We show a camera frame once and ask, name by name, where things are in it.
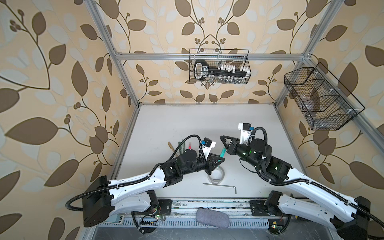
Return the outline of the teal highlighter pen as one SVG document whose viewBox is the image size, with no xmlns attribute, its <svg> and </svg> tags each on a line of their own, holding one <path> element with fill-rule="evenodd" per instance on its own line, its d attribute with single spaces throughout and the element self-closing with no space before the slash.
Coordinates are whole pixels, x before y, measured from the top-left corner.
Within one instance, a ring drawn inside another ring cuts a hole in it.
<svg viewBox="0 0 384 240">
<path fill-rule="evenodd" d="M 223 148 L 221 151 L 220 157 L 223 158 L 225 156 L 225 153 L 226 153 L 226 149 Z"/>
</svg>

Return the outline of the brown fineliner pen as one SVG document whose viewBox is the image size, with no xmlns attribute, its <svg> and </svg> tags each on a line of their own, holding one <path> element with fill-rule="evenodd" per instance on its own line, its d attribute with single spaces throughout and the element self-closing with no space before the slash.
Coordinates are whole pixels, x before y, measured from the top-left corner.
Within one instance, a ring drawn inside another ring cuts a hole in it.
<svg viewBox="0 0 384 240">
<path fill-rule="evenodd" d="M 170 149 L 171 149 L 173 152 L 175 151 L 175 149 L 174 149 L 173 145 L 171 144 L 171 142 L 168 142 L 168 146 L 170 147 Z"/>
</svg>

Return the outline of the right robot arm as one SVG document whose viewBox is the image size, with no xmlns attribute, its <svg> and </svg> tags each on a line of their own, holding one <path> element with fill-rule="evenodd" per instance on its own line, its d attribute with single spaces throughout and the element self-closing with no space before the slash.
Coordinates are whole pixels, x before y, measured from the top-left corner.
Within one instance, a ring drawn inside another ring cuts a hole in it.
<svg viewBox="0 0 384 240">
<path fill-rule="evenodd" d="M 286 187 L 308 201 L 272 191 L 265 206 L 272 215 L 285 214 L 304 218 L 335 231 L 344 240 L 379 240 L 368 233 L 370 221 L 381 227 L 384 222 L 371 214 L 371 203 L 364 197 L 342 195 L 310 177 L 291 164 L 274 157 L 264 128 L 240 128 L 241 137 L 221 136 L 226 152 L 255 168 L 254 173 L 275 187 Z"/>
</svg>

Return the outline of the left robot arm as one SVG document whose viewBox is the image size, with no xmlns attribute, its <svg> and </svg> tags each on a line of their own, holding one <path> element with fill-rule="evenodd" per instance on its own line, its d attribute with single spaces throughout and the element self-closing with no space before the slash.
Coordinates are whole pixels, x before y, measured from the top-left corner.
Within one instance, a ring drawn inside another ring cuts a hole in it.
<svg viewBox="0 0 384 240">
<path fill-rule="evenodd" d="M 225 159 L 211 152 L 216 143 L 211 139 L 201 139 L 190 135 L 186 139 L 196 138 L 198 150 L 186 149 L 182 154 L 173 151 L 170 158 L 156 164 L 145 174 L 121 180 L 108 180 L 106 176 L 97 178 L 87 190 L 71 199 L 65 207 L 67 210 L 81 212 L 85 228 L 96 226 L 110 216 L 127 213 L 153 215 L 159 211 L 159 201 L 155 190 L 173 186 L 188 174 L 204 171 L 207 175 L 222 164 Z"/>
</svg>

